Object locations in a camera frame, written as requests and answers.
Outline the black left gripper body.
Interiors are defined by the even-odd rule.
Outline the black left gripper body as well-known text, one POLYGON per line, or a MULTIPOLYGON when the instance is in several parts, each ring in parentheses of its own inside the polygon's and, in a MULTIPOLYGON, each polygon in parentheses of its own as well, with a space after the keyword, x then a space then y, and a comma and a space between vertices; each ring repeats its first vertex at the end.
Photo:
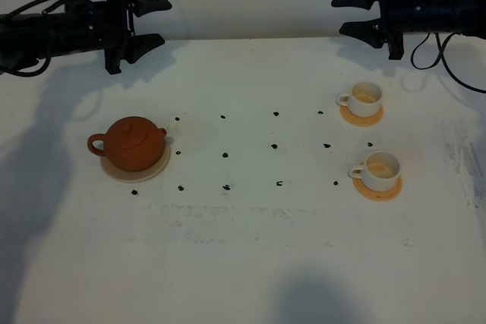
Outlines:
POLYGON ((104 51, 109 74, 121 72, 120 62, 128 44, 128 0, 90 2, 77 7, 80 52, 104 51))

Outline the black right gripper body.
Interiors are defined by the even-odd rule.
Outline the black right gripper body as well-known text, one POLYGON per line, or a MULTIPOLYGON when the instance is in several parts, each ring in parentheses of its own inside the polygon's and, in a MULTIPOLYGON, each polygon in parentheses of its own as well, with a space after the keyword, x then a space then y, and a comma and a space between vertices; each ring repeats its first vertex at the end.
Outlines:
POLYGON ((381 39, 386 42, 389 60, 400 60, 404 55, 403 34, 406 27, 402 17, 409 5, 406 0, 376 0, 380 8, 381 39))

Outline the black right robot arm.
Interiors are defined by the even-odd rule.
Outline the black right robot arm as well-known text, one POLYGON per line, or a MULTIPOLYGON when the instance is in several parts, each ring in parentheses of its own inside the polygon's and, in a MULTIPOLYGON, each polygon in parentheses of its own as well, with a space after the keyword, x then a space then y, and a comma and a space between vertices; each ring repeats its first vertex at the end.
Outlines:
POLYGON ((404 55, 406 33, 458 33, 485 38, 485 0, 332 0, 334 8, 370 10, 379 4, 380 17, 346 22, 339 33, 375 49, 387 45, 390 60, 404 55))

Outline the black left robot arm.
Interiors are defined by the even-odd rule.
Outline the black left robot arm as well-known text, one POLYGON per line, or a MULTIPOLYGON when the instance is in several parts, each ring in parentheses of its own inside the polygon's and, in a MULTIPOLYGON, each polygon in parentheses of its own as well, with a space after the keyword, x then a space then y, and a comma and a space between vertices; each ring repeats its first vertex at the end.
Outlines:
POLYGON ((165 42, 157 33, 137 35, 134 19, 170 10, 169 0, 73 0, 73 10, 56 12, 67 2, 59 0, 40 14, 19 14, 2 22, 2 73, 34 77, 54 57, 102 50, 105 69, 118 74, 121 61, 133 64, 165 42))

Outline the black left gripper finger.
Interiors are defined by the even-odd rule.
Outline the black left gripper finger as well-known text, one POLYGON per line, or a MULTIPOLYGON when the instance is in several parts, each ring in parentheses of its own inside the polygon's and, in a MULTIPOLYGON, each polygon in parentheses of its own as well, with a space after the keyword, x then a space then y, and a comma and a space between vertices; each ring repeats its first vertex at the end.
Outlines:
POLYGON ((124 60, 129 64, 134 64, 148 52, 165 44, 165 40, 159 34, 147 34, 133 36, 128 40, 124 52, 124 60))
POLYGON ((136 17, 156 11, 168 11, 172 8, 169 0, 131 0, 132 13, 136 17))

